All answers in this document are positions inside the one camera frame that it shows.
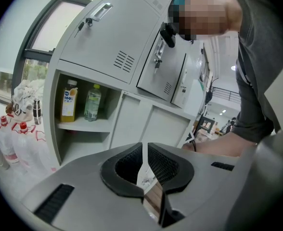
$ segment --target hand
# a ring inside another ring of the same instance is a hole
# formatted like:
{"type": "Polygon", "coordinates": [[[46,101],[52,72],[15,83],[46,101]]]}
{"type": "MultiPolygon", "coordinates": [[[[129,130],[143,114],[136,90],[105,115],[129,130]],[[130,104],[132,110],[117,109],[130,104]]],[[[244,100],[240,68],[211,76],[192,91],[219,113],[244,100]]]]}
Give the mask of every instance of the hand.
{"type": "Polygon", "coordinates": [[[188,151],[194,151],[194,146],[191,143],[186,143],[182,146],[182,149],[188,150],[188,151]]]}

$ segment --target key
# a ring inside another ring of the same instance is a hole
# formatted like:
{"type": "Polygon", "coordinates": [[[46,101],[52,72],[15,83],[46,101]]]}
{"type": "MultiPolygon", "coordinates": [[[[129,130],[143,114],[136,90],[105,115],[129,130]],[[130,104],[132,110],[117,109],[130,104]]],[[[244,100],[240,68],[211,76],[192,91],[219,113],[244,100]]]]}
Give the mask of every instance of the key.
{"type": "Polygon", "coordinates": [[[78,34],[78,32],[83,28],[84,24],[85,24],[84,22],[82,22],[81,24],[79,24],[79,26],[78,26],[78,31],[76,32],[76,34],[75,34],[74,37],[76,37],[76,35],[78,34]]]}
{"type": "Polygon", "coordinates": [[[156,74],[156,71],[157,71],[157,69],[160,67],[160,64],[161,64],[162,60],[155,59],[154,62],[155,62],[155,71],[154,71],[154,74],[156,74]]]}

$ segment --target window frame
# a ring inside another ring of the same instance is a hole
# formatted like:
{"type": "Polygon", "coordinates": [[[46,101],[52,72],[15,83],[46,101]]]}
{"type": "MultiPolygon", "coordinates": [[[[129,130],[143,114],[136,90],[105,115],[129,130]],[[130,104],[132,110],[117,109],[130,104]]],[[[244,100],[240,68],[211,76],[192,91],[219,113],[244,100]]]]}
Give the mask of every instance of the window frame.
{"type": "Polygon", "coordinates": [[[49,16],[61,2],[68,2],[86,7],[91,0],[51,0],[44,7],[27,31],[20,46],[13,70],[11,95],[14,94],[14,88],[16,88],[22,81],[24,65],[27,59],[34,59],[48,63],[51,61],[53,51],[35,50],[32,49],[32,45],[49,16]]]}

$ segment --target gray machine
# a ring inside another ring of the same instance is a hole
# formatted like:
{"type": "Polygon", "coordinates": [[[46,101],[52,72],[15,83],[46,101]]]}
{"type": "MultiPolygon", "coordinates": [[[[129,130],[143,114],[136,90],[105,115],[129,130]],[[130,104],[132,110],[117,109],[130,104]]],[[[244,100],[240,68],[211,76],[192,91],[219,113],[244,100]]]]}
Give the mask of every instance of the gray machine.
{"type": "Polygon", "coordinates": [[[156,223],[133,182],[141,143],[79,158],[39,183],[23,204],[55,230],[239,230],[251,227],[283,194],[283,132],[240,158],[148,144],[164,197],[156,223]]]}

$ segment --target black vent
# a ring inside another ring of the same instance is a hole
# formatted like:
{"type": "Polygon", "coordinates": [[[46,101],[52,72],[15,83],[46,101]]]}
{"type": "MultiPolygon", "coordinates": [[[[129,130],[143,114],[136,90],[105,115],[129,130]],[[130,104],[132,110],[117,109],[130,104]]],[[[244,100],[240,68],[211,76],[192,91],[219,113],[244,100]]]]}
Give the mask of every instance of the black vent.
{"type": "Polygon", "coordinates": [[[171,91],[171,85],[167,82],[164,88],[164,92],[169,95],[170,91],[171,91]]]}
{"type": "Polygon", "coordinates": [[[159,183],[163,186],[174,178],[179,170],[179,164],[163,155],[148,144],[148,163],[159,183]]]}
{"type": "Polygon", "coordinates": [[[119,51],[116,60],[114,62],[114,66],[121,68],[122,70],[130,73],[131,68],[134,64],[135,59],[122,51],[119,51]]]}
{"type": "Polygon", "coordinates": [[[74,187],[61,184],[35,211],[35,215],[47,223],[51,223],[64,205],[74,187]]]}
{"type": "Polygon", "coordinates": [[[211,164],[211,166],[219,167],[219,168],[229,170],[229,171],[232,171],[233,168],[234,168],[234,165],[224,164],[224,163],[220,163],[220,162],[214,162],[214,163],[211,164]]]}
{"type": "Polygon", "coordinates": [[[142,166],[142,144],[119,159],[115,165],[115,171],[122,179],[127,180],[136,185],[138,172],[142,166]]]}

